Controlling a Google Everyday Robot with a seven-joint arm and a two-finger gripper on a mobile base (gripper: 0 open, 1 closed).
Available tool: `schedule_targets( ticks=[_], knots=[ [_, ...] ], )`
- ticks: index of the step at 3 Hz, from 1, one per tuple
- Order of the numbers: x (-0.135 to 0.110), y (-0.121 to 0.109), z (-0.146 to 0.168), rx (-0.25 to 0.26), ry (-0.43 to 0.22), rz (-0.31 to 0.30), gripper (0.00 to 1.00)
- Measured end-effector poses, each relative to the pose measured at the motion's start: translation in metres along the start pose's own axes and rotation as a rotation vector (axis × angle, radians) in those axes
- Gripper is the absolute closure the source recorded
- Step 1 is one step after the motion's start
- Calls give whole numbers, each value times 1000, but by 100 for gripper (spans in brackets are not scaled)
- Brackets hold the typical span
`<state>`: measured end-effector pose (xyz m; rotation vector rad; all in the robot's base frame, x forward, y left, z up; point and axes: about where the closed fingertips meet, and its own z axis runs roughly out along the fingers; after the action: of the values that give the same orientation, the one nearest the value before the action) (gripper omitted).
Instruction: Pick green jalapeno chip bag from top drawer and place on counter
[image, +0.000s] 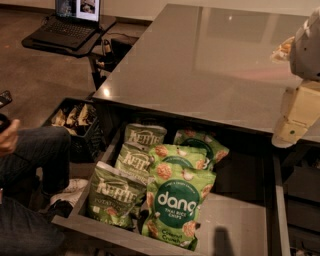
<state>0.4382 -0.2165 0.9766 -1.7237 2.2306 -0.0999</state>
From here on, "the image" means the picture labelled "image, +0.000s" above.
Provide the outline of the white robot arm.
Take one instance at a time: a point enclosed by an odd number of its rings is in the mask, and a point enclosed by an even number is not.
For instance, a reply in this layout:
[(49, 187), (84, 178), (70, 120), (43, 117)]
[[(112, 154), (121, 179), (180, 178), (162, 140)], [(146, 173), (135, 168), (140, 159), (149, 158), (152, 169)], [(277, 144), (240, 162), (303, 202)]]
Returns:
[(288, 60), (292, 74), (302, 79), (287, 89), (272, 144), (288, 148), (296, 144), (320, 117), (320, 8), (315, 9), (296, 34), (273, 52), (274, 60)]

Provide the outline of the person's hand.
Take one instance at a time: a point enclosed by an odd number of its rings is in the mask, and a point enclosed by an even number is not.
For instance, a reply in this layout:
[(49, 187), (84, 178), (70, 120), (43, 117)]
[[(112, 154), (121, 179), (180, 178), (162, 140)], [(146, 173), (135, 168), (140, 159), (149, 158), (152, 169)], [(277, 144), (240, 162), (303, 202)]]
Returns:
[(14, 119), (10, 126), (0, 134), (0, 157), (13, 153), (17, 146), (20, 121)]

